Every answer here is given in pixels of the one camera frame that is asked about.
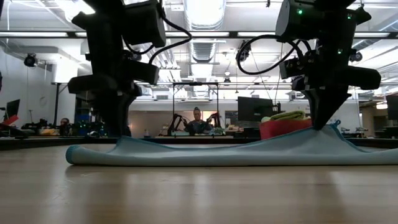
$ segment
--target folded towel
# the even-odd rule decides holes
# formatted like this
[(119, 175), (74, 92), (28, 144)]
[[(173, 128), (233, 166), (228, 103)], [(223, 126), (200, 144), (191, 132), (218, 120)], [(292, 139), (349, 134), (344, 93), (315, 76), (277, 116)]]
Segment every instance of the folded towel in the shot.
[(261, 122), (278, 121), (278, 120), (282, 120), (282, 119), (303, 120), (303, 119), (305, 119), (305, 112), (297, 110), (297, 111), (291, 111), (291, 112), (275, 114), (275, 115), (273, 115), (271, 117), (262, 118)]

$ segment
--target white wall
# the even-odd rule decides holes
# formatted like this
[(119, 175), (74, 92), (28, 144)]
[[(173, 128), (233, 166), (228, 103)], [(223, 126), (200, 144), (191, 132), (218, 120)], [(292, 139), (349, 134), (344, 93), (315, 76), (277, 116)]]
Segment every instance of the white wall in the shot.
[[(310, 106), (307, 101), (291, 101), (281, 102), (282, 111), (304, 110), (310, 113)], [(194, 107), (199, 107), (202, 111), (216, 111), (216, 102), (209, 103), (175, 103), (176, 111), (193, 111)], [(224, 118), (225, 111), (238, 110), (237, 101), (219, 102), (220, 115)], [(171, 101), (135, 101), (130, 107), (130, 111), (172, 111), (173, 103)], [(346, 102), (341, 108), (332, 116), (331, 120), (339, 119), (341, 125), (339, 127), (348, 128), (355, 131), (356, 127), (360, 127), (359, 109), (356, 102)]]
[[(7, 102), (20, 99), (18, 117), (14, 124), (21, 127), (30, 121), (29, 110), (32, 110), (33, 122), (40, 118), (53, 123), (55, 109), (56, 86), (51, 85), (52, 72), (45, 75), (42, 68), (27, 68), (18, 58), (0, 50), (0, 71), (2, 73), (2, 90), (0, 92), (0, 107), (5, 107)], [(65, 89), (59, 97), (58, 118), (69, 118), (72, 122), (75, 116), (75, 95), (69, 94)], [(0, 111), (0, 121), (4, 112)]]

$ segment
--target light blue cloth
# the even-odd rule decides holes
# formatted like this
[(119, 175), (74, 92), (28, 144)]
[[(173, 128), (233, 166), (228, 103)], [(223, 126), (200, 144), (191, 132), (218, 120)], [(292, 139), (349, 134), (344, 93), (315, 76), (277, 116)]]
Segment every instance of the light blue cloth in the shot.
[(168, 147), (121, 138), (107, 153), (69, 147), (67, 161), (109, 166), (314, 166), (398, 164), (398, 149), (368, 152), (346, 141), (334, 125), (230, 147)]

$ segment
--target ceiling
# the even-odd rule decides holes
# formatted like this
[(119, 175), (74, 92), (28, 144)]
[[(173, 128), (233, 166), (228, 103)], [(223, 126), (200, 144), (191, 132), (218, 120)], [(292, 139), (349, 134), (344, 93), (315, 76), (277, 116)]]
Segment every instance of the ceiling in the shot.
[[(61, 4), (68, 4), (71, 0), (13, 0), (5, 1), (0, 20), (0, 29), (5, 31), (82, 31), (77, 26), (69, 22), (70, 13), (65, 15), (64, 8), (59, 8)], [(266, 7), (266, 1), (258, 0), (227, 0), (226, 9), (224, 12), (224, 19), (219, 30), (227, 31), (274, 31), (276, 20), (278, 17), (281, 0), (272, 0), (270, 8)], [(372, 20), (361, 24), (357, 27), (358, 32), (373, 31), (377, 32), (388, 26), (389, 24), (398, 21), (398, 0), (364, 0), (365, 9), (372, 15)], [(359, 1), (352, 6), (353, 9), (359, 6)], [(165, 8), (167, 17), (174, 23), (185, 26), (185, 17), (183, 11), (182, 0), (165, 0)], [(60, 50), (71, 55), (76, 61), (81, 63), (80, 73), (87, 75), (90, 73), (90, 65), (85, 62), (84, 55), (81, 54), (81, 46), (85, 39), (0, 39), (2, 45), (8, 43), (9, 47), (57, 47)], [(208, 82), (223, 82), (227, 77), (226, 72), (229, 72), (229, 78), (232, 82), (246, 83), (246, 82), (261, 82), (259, 76), (244, 75), (236, 68), (234, 56), (237, 49), (242, 43), (242, 39), (218, 39), (220, 43), (216, 45), (215, 57), (212, 60), (211, 75), (206, 79)], [(178, 42), (179, 39), (171, 39), (170, 42)], [(360, 44), (361, 41), (355, 40), (355, 44)], [(263, 70), (270, 67), (273, 63), (278, 61), (281, 56), (284, 56), (289, 50), (290, 46), (287, 44), (280, 44), (274, 40), (259, 40), (251, 45), (251, 55), (244, 62), (244, 68), (248, 71)], [(189, 44), (181, 45), (172, 49), (175, 62), (180, 67), (178, 81), (194, 80), (195, 74), (192, 72), (192, 59), (190, 56)], [(360, 62), (354, 63), (355, 66), (375, 68), (378, 69), (383, 76), (384, 82), (389, 82), (390, 85), (381, 87), (376, 92), (360, 91), (362, 96), (359, 99), (375, 98), (375, 95), (381, 96), (383, 94), (390, 94), (391, 89), (395, 88), (394, 82), (398, 81), (398, 42), (397, 40), (380, 40), (372, 45), (367, 46), (361, 50), (363, 59)], [(264, 85), (228, 85), (222, 86), (225, 90), (220, 93), (220, 96), (225, 98), (235, 98), (238, 95), (257, 94), (268, 98), (270, 95), (274, 98), (285, 99), (286, 93), (289, 93), (289, 86), (277, 86), (281, 89), (276, 92), (276, 85), (274, 82), (279, 81), (278, 68), (263, 74), (262, 79), (266, 82)], [(167, 89), (170, 86), (163, 86), (162, 88), (152, 88), (152, 96), (167, 95)], [(182, 91), (187, 92), (187, 96), (193, 96), (190, 91), (193, 89), (183, 88)]]

